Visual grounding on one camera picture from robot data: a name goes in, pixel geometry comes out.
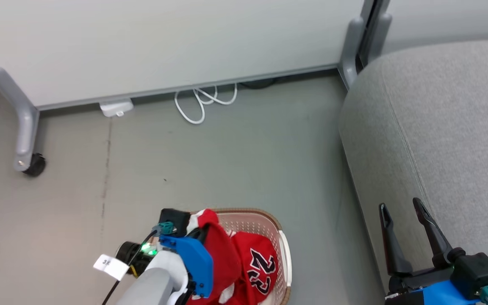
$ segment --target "white tag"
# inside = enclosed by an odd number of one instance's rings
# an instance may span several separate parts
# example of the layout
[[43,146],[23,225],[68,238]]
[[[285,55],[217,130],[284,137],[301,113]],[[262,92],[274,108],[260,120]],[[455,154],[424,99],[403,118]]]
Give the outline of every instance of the white tag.
[[93,264],[93,268],[109,274],[116,280],[122,280],[129,266],[119,259],[102,254]]

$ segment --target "whiteboard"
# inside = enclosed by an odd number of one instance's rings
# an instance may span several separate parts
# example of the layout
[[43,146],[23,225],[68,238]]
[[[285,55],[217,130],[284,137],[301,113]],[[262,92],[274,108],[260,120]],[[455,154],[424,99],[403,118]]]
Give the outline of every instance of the whiteboard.
[[488,0],[391,0],[382,54],[434,43],[488,39]]
[[364,0],[0,0],[35,106],[336,64]]

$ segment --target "white cable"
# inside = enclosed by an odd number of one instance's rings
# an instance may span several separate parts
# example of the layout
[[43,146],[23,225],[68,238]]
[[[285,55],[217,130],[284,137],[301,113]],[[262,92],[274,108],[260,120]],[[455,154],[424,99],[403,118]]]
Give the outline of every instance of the white cable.
[[[188,116],[186,116],[186,114],[184,114],[184,111],[182,111],[182,108],[180,108],[180,105],[178,104],[178,94],[180,93],[180,91],[177,91],[175,93],[176,108],[178,108],[178,111],[184,117],[184,119],[186,119],[186,121],[188,121],[189,123],[195,124],[195,125],[203,123],[205,121],[205,106],[204,105],[209,105],[209,104],[212,104],[213,102],[216,102],[216,103],[221,104],[221,105],[230,105],[230,104],[235,102],[236,95],[238,93],[238,89],[236,88],[236,83],[235,83],[235,90],[233,93],[233,98],[230,99],[228,102],[224,102],[223,100],[219,100],[217,98],[217,86],[214,86],[213,88],[214,88],[214,95],[213,96],[208,94],[207,92],[203,91],[203,89],[200,89],[200,88],[193,89],[193,94],[195,95],[195,98],[197,99],[197,102],[199,102],[199,106],[201,107],[201,118],[199,120],[192,120],[192,119],[188,118]],[[199,93],[206,96],[210,100],[202,100]]]

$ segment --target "gray upholstered seat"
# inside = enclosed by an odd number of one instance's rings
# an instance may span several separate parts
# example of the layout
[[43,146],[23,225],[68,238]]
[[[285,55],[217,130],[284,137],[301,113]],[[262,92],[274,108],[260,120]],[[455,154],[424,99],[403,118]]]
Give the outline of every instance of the gray upholstered seat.
[[420,197],[453,247],[488,255],[488,41],[404,50],[351,87],[340,133],[384,286],[378,205],[414,270],[432,267]]

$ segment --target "laundry basket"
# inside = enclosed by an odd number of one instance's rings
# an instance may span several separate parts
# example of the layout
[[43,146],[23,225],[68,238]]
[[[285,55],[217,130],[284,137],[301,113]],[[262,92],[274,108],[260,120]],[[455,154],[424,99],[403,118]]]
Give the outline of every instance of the laundry basket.
[[220,208],[213,211],[217,213],[219,224],[226,230],[255,233],[269,238],[276,250],[278,262],[282,262],[282,268],[278,268],[274,284],[273,305],[286,305],[291,294],[291,253],[276,218],[255,208]]

